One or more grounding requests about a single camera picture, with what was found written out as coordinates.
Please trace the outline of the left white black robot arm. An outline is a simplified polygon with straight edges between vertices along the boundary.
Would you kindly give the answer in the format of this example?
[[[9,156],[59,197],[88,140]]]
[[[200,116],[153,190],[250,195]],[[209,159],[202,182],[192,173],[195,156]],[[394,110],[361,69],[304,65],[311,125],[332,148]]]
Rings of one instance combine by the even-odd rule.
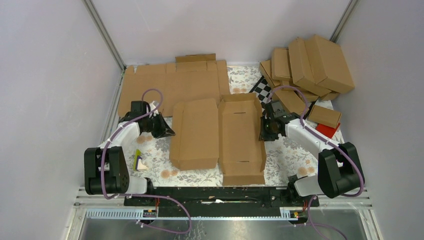
[[[142,133],[154,138],[171,137],[175,132],[158,111],[160,103],[132,101],[130,111],[119,119],[114,133],[97,147],[84,152],[84,187],[88,195],[136,195],[144,206],[152,204],[155,192],[149,179],[130,176],[125,150]]]

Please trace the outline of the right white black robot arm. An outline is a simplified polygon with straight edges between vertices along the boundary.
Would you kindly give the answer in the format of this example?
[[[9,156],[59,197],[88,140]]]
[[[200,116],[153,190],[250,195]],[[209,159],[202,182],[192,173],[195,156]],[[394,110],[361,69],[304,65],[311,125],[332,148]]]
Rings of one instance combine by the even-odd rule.
[[[310,127],[301,115],[287,112],[275,100],[264,105],[260,119],[259,140],[275,141],[287,137],[312,154],[318,162],[317,174],[292,180],[288,185],[287,201],[301,205],[308,196],[325,195],[357,197],[364,191],[365,178],[356,147],[339,143]]]

